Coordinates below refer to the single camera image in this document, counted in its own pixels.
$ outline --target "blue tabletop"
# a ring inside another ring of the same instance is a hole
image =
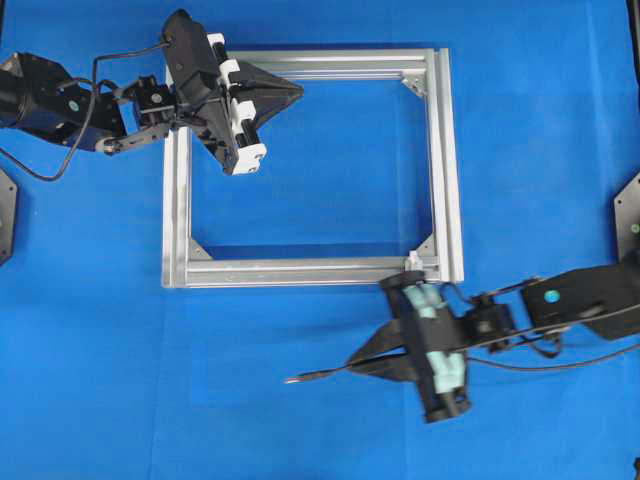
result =
[[[1,53],[88,76],[96,55],[154,44],[178,7],[230,49],[450,48],[467,294],[615,260],[611,199],[640,170],[622,0],[10,0]],[[163,72],[161,54],[101,67],[119,84]],[[406,253],[429,230],[417,99],[304,86],[262,129],[259,174],[226,177],[194,148],[194,236],[246,257]],[[15,131],[0,145],[47,172],[65,153]],[[375,286],[163,290],[161,144],[81,152],[54,184],[0,166],[20,186],[0,269],[2,479],[632,478],[637,352],[554,374],[473,365],[473,408],[434,425],[410,384],[284,385],[388,320]],[[632,341],[575,328],[558,361]]]

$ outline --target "wire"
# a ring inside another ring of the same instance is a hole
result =
[[[455,283],[452,282],[446,282],[443,283],[442,285],[440,285],[440,295],[444,297],[443,293],[444,290],[449,287],[452,288],[453,291],[456,293],[456,296],[462,300],[463,302],[469,304],[469,305],[473,305],[473,302],[471,300],[469,300],[464,293],[462,293],[462,290],[460,290],[460,287],[458,285],[456,285]]]
[[[541,327],[525,328],[524,330],[518,330],[516,332],[510,333],[509,335],[505,335],[504,337],[496,338],[494,340],[487,340],[486,342],[476,343],[475,345],[471,345],[470,347],[457,348],[455,350],[452,350],[452,352],[454,352],[454,353],[464,352],[466,350],[469,350],[470,348],[486,347],[487,345],[491,345],[492,343],[501,342],[503,340],[510,340],[512,338],[520,337],[520,336],[526,335],[528,333],[542,332],[542,331],[545,331],[545,330],[565,329],[565,328],[571,327],[573,325],[580,325],[580,324],[583,324],[583,323],[590,323],[590,322],[596,322],[598,320],[605,320],[607,318],[615,317],[616,315],[622,315],[623,313],[632,312],[632,311],[638,310],[638,309],[640,309],[640,304],[635,304],[635,305],[631,305],[629,307],[625,307],[625,308],[621,308],[619,310],[615,310],[613,312],[603,313],[602,315],[596,315],[595,317],[580,318],[580,319],[577,319],[577,320],[570,320],[570,321],[567,321],[567,322],[556,323],[554,325],[545,325],[545,326],[541,326]]]
[[[89,127],[89,122],[91,121],[91,117],[93,115],[93,111],[94,111],[95,106],[96,106],[96,100],[97,100],[97,97],[98,97],[99,91],[100,91],[100,84],[97,83],[98,63],[103,61],[103,60],[114,60],[114,59],[119,59],[119,58],[140,57],[142,55],[146,55],[148,53],[151,53],[151,52],[154,52],[156,50],[159,50],[160,48],[164,48],[164,47],[166,47],[168,45],[169,45],[168,42],[162,42],[162,43],[159,43],[159,44],[154,45],[152,47],[144,48],[142,50],[136,50],[134,52],[113,53],[113,54],[110,54],[110,55],[101,55],[101,56],[96,57],[96,58],[93,59],[92,76],[91,76],[91,80],[89,81],[90,84],[91,84],[91,97],[90,97],[90,100],[89,100],[89,108],[87,109],[87,115],[84,118],[84,122],[82,123],[82,128],[80,128],[80,133],[78,134],[78,137],[76,138],[76,141],[73,143],[73,146],[69,149],[69,151],[65,155],[64,160],[62,161],[62,164],[60,165],[60,168],[58,169],[58,171],[54,175],[46,176],[46,175],[41,175],[41,174],[35,172],[34,170],[32,170],[31,168],[26,166],[24,163],[22,163],[20,160],[18,160],[16,157],[11,155],[9,152],[7,152],[3,148],[0,148],[0,154],[4,155],[6,158],[11,160],[13,163],[15,163],[23,171],[25,171],[26,173],[28,173],[32,177],[37,178],[38,180],[42,180],[43,182],[55,182],[56,180],[59,180],[60,177],[62,177],[62,175],[64,175],[64,172],[67,170],[67,167],[69,166],[69,163],[71,162],[71,159],[73,158],[73,155],[76,153],[76,150],[78,149],[78,146],[80,145],[80,142],[82,141],[82,139],[84,137],[84,134],[86,133],[87,128]],[[76,83],[86,83],[86,81],[87,81],[86,78],[82,78],[82,77],[76,77],[74,80],[75,80]]]
[[[60,82],[58,85],[56,85],[56,89],[57,90],[64,90],[65,88],[72,87],[73,85],[77,85],[79,83],[92,85],[91,80],[89,80],[88,78],[73,77],[73,78],[70,78],[69,80],[65,80],[63,82]]]
[[[633,352],[634,350],[640,350],[640,343],[631,345],[630,347],[623,348],[617,352],[603,355],[602,357],[593,358],[591,360],[585,360],[583,362],[567,363],[564,365],[552,365],[549,367],[519,367],[516,365],[507,365],[504,363],[492,362],[491,360],[484,360],[482,358],[467,357],[470,362],[480,363],[489,367],[502,368],[504,370],[513,370],[515,372],[553,372],[561,370],[572,370],[574,368],[588,367],[590,365],[596,365],[598,363],[606,362],[612,358],[619,357],[625,353]]]
[[[527,285],[537,282],[539,280],[539,278],[528,278],[527,280],[523,280],[520,283],[516,283],[514,285],[509,285],[508,287],[502,287],[499,288],[497,290],[494,290],[492,292],[487,293],[487,295],[490,295],[492,297],[496,296],[496,295],[504,295],[505,293],[509,293],[509,292],[513,292],[514,290],[518,290],[519,288],[522,287],[526,287]]]
[[[64,82],[60,82],[58,85],[56,85],[56,89],[64,90],[65,88],[69,88],[69,87],[71,87],[73,85],[78,85],[79,83],[84,83],[86,85],[93,86],[93,82],[91,80],[89,80],[88,78],[73,77],[73,78],[70,78],[69,80],[65,80]],[[111,90],[117,90],[118,89],[118,85],[115,82],[112,82],[111,80],[105,78],[105,79],[100,80],[98,82],[98,93],[100,93],[100,88],[103,85],[108,87],[108,88],[110,88]]]

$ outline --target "aluminum frame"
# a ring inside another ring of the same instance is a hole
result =
[[[214,260],[191,238],[191,131],[164,146],[162,285],[221,288],[375,283],[405,270],[435,282],[464,278],[458,171],[448,49],[236,51],[289,80],[396,80],[425,103],[431,235],[407,257]],[[167,82],[171,77],[167,71]]]

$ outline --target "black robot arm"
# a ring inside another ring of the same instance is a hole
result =
[[[0,127],[113,155],[188,126],[225,173],[255,172],[267,153],[258,128],[299,99],[303,89],[229,58],[222,34],[210,38],[201,24],[178,10],[164,25],[162,43],[138,52],[163,48],[171,85],[143,76],[119,88],[107,80],[74,78],[58,63],[16,53],[0,67]],[[137,53],[98,57],[94,74],[99,60],[132,56]],[[111,91],[103,93],[102,87]],[[120,114],[128,102],[138,126],[133,133],[126,131]]]

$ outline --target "teal dot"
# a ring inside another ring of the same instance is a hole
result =
[[[557,290],[547,290],[544,292],[544,301],[547,303],[556,303],[560,300],[560,292]]]

